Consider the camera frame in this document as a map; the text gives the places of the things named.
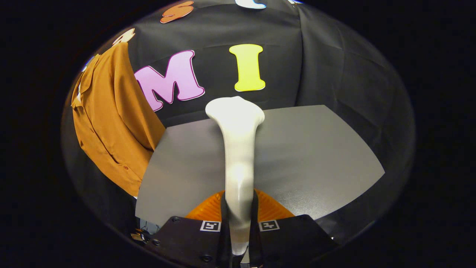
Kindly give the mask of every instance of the foam letter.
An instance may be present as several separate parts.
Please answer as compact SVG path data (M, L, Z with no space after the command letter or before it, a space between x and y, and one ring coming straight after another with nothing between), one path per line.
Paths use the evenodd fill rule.
M113 43L112 43L112 46L116 45L116 44L119 44L121 42L127 42L129 40L132 39L132 37L134 37L134 35L136 35L134 33L134 30L135 28L132 28L130 29L129 31L123 33L121 36L119 36Z
M238 82L236 91L254 91L265 88L266 83L259 77L258 54L263 48L253 44L242 44L230 47L229 50L237 58Z
M187 101L205 94L205 89L198 85L193 72L193 50L185 50L172 55L167 65L165 77L150 66L138 70L134 75L146 96L147 102L154 111L160 110L164 104L155 97L155 92L167 103L174 100L174 87L177 84L179 101Z
M253 0L235 0L235 3L247 9L265 9L265 4L256 4Z
M193 10L193 7L190 7L191 4L193 4L193 1L187 1L169 8L162 14L163 18L160 19L160 22L167 23L185 17Z

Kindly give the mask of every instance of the pink letter m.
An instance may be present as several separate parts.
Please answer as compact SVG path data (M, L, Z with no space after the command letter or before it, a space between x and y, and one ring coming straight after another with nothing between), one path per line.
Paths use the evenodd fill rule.
M193 50L185 50L172 55L167 65L165 77L150 66L138 70L134 75L152 110L162 109L164 103L155 97L154 92L168 104L174 101L174 87L177 84L179 101L188 101L205 94L205 89L198 85L193 72Z

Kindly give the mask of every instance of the gray table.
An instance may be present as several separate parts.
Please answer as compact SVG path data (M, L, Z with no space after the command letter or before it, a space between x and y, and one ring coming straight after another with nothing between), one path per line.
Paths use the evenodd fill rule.
M255 188L294 215L317 219L367 191L384 170L367 144L324 105L265 110L256 132ZM136 216L164 224L225 189L225 151L211 119L172 126L142 180Z

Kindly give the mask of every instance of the white plastic handle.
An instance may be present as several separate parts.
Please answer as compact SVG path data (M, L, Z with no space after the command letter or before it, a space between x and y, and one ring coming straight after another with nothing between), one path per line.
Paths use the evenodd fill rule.
M265 120L263 110L243 98L218 98L205 107L217 122L225 142L225 199L229 208L231 248L245 253L249 242L254 193L256 128Z

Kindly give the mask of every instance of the mustard shirt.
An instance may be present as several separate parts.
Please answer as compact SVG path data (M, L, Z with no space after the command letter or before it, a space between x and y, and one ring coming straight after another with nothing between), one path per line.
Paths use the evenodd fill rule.
M71 107L80 147L105 176L137 196L165 127L134 77L126 42L90 61Z

